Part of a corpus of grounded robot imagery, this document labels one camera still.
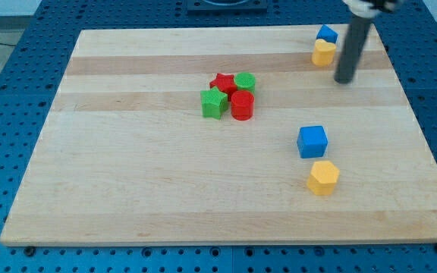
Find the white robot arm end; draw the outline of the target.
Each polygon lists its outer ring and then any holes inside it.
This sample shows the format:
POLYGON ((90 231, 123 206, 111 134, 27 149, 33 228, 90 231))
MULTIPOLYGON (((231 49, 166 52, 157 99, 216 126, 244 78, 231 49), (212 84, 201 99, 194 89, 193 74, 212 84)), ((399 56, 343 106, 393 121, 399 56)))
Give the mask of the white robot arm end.
POLYGON ((366 19, 373 19, 380 13, 393 13, 403 2, 403 0, 343 0, 354 15, 366 19))

